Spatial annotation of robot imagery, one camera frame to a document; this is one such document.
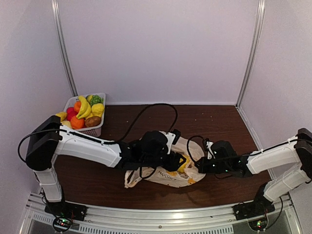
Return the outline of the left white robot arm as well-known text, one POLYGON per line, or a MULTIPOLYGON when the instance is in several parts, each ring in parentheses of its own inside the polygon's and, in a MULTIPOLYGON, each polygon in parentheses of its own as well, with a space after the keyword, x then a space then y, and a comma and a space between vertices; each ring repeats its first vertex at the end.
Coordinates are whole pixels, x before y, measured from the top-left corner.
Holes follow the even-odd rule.
POLYGON ((70 205, 65 202, 54 169, 54 159, 58 155, 74 156, 124 171, 142 173, 144 167, 153 170, 162 167, 174 172, 186 162, 186 157, 172 151, 179 137, 179 131, 149 131, 131 143, 108 141, 63 126, 60 117, 51 116, 27 136, 25 163, 37 176, 50 211, 66 216, 70 205))

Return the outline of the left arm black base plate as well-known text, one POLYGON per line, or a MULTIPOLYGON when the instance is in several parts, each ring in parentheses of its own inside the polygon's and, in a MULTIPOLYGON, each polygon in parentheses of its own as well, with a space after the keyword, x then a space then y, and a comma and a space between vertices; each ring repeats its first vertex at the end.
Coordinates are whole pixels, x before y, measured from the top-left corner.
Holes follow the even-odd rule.
POLYGON ((66 201, 46 202, 44 211, 54 216, 68 218, 70 220, 84 221, 87 207, 66 201))

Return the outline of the large yellow toy lemon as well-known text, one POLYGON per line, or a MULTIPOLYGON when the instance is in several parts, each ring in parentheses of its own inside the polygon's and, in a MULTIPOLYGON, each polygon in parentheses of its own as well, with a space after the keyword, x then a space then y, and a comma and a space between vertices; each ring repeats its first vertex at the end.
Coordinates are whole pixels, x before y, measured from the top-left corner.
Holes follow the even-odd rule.
POLYGON ((91 107, 91 112, 94 116, 98 116, 98 117, 102 117, 103 113, 104 113, 105 107, 102 103, 97 103, 94 104, 91 107))

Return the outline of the yellow toy mango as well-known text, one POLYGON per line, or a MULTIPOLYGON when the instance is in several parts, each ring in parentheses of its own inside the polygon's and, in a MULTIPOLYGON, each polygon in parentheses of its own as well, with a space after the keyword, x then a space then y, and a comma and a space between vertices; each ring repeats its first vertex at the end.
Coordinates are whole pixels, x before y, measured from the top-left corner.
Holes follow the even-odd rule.
POLYGON ((182 156, 186 159, 186 161, 177 170, 181 174, 185 173, 185 169, 191 167, 191 164, 192 164, 191 159, 188 155, 182 155, 182 156))

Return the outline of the yellow toy banana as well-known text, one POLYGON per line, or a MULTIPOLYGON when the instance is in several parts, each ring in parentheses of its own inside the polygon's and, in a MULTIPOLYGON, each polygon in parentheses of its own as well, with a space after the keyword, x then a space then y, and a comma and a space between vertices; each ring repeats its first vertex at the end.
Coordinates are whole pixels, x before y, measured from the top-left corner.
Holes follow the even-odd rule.
POLYGON ((79 96, 78 99, 81 103, 81 106, 80 106, 80 110, 78 114, 76 115, 76 118, 83 119, 83 118, 93 117, 94 114, 92 113, 91 105, 87 101, 87 99, 84 96, 79 96))

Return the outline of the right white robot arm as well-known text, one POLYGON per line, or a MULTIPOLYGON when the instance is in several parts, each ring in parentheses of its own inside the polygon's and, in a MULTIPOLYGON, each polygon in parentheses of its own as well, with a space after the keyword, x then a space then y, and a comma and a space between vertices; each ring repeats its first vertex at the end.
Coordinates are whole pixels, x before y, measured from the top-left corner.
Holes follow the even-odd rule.
POLYGON ((264 183, 258 190, 250 211, 262 214, 282 195, 312 180, 312 133, 306 128, 288 140, 267 149, 238 155, 228 141, 217 141, 207 148, 207 157, 195 161, 202 174, 228 173, 246 178, 275 167, 292 167, 274 180, 264 183))

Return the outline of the cream printed plastic bag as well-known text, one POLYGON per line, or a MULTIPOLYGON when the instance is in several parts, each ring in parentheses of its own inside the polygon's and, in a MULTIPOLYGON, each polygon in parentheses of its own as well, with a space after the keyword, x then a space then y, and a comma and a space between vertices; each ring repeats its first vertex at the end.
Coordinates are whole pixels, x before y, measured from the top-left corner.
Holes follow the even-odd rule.
MULTIPOLYGON (((191 154, 194 159, 200 159, 204 156, 202 148, 194 141, 187 142, 188 140, 180 137, 175 145, 172 146, 174 153, 182 155, 191 154)), ((185 169, 185 173, 178 171, 169 172, 162 167, 157 167, 154 170, 151 167, 142 168, 142 176, 145 180, 158 183, 174 188, 181 188, 190 186, 202 180, 206 175, 198 172, 197 167, 191 161, 191 167, 185 169)))

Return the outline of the orange toy fruit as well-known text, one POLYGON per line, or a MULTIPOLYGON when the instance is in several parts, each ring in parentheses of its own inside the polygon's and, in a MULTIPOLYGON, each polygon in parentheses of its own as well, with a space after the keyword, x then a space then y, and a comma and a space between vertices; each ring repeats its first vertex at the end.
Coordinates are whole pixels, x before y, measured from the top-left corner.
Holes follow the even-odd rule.
POLYGON ((85 120, 83 118, 78 119, 76 116, 73 116, 70 120, 72 129, 82 129, 85 126, 85 120))

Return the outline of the yellow toy starfruit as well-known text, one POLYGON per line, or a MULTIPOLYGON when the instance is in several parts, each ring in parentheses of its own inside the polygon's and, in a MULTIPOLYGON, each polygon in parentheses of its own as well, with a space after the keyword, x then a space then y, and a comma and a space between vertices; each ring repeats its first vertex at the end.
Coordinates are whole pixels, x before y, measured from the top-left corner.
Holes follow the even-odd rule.
POLYGON ((60 121, 63 122, 67 119, 67 113, 66 112, 59 112, 55 114, 60 118, 60 121))

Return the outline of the green toy grape bunch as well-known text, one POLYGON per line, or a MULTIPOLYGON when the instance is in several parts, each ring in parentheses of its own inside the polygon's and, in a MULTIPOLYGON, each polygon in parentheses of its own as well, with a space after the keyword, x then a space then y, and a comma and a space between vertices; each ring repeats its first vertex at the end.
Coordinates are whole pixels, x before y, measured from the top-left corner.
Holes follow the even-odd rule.
POLYGON ((99 95, 93 95, 90 100, 90 105, 93 106, 95 104, 103 103, 104 99, 100 97, 99 95))

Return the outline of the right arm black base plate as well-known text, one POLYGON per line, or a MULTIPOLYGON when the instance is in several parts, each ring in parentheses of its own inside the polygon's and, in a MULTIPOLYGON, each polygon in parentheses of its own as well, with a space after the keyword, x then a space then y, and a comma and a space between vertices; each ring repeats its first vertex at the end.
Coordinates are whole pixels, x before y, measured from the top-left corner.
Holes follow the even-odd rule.
POLYGON ((257 216, 264 216, 267 213, 275 211, 273 204, 264 204, 261 202, 239 203, 233 206, 236 220, 249 219, 257 216))

